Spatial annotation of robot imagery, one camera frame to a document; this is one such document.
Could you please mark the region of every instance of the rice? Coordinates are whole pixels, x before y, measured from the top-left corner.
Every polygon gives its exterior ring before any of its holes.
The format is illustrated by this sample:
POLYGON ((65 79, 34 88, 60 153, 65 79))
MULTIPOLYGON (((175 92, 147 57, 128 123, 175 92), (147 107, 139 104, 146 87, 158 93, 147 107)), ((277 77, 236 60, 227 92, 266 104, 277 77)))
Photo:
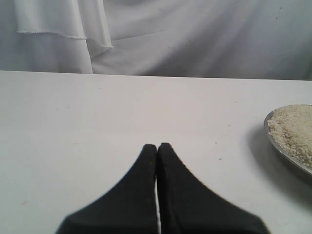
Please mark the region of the rice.
POLYGON ((312 169, 312 106, 292 105, 274 111, 269 135, 293 158, 312 169))

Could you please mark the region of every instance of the black rubber pad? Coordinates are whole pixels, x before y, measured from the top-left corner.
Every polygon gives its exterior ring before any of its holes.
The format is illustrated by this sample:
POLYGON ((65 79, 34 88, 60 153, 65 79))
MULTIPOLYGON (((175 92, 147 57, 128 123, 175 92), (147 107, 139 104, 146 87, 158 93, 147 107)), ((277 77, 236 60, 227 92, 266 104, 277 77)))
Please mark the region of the black rubber pad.
POLYGON ((154 145, 145 145, 124 178, 97 201, 69 215, 57 234, 157 234, 156 153, 154 145))
POLYGON ((162 234, 268 234, 257 216, 220 198, 183 165, 168 143, 157 154, 162 234))

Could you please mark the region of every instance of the metal bowl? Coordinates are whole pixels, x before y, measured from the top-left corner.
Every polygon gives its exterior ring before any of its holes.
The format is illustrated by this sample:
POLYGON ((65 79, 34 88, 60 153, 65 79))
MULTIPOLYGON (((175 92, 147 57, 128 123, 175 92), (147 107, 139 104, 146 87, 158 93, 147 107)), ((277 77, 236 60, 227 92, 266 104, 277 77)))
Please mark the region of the metal bowl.
POLYGON ((312 170, 304 166, 300 161, 293 158, 289 153, 287 153, 276 141, 269 135, 270 127, 268 125, 268 120, 272 118, 274 111, 270 112, 264 120, 264 129, 269 138, 272 146, 278 151, 278 156, 296 176, 300 177, 304 181, 312 185, 312 170))

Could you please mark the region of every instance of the white table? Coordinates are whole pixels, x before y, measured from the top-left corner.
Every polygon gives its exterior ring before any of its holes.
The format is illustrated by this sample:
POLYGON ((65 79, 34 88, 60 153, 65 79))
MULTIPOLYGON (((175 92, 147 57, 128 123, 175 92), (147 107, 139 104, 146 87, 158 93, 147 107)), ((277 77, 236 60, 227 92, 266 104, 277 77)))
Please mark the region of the white table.
POLYGON ((310 81, 2 71, 0 233, 54 233, 114 186, 143 144, 170 142, 272 234, 310 234, 312 187, 276 159, 263 120, 311 102, 310 81))

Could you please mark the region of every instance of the uncooked rice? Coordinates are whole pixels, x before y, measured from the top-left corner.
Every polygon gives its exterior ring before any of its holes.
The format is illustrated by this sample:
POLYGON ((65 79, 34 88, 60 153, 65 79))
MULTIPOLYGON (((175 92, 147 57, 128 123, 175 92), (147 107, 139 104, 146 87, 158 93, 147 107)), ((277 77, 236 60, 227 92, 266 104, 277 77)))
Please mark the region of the uncooked rice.
POLYGON ((292 157, 312 169, 312 106, 292 105, 274 111, 269 135, 292 157))

